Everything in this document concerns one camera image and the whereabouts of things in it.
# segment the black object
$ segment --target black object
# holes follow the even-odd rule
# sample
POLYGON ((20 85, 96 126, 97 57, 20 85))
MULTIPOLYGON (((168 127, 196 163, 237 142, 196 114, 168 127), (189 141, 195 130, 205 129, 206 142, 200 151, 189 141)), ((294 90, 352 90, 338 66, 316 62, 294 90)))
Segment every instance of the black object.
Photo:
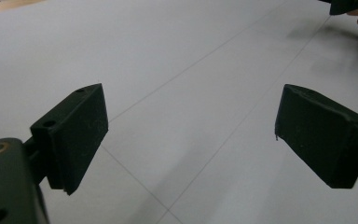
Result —
POLYGON ((319 0, 330 3, 330 15, 341 15, 358 9, 358 0, 319 0))
POLYGON ((358 114, 316 91, 285 85, 275 134, 328 186, 353 187, 358 177, 358 114))
POLYGON ((74 91, 31 126, 33 137, 0 139, 0 223, 48 223, 38 184, 78 188, 108 131, 101 84, 74 91))

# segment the white surface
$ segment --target white surface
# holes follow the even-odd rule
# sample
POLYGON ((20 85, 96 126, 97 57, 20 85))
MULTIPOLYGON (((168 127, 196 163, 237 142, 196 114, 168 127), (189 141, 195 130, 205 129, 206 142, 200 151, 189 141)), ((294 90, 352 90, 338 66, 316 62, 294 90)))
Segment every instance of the white surface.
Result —
POLYGON ((0 138, 103 83, 110 132, 52 224, 357 223, 273 134, 285 83, 358 112, 358 26, 308 0, 48 0, 0 13, 0 138))

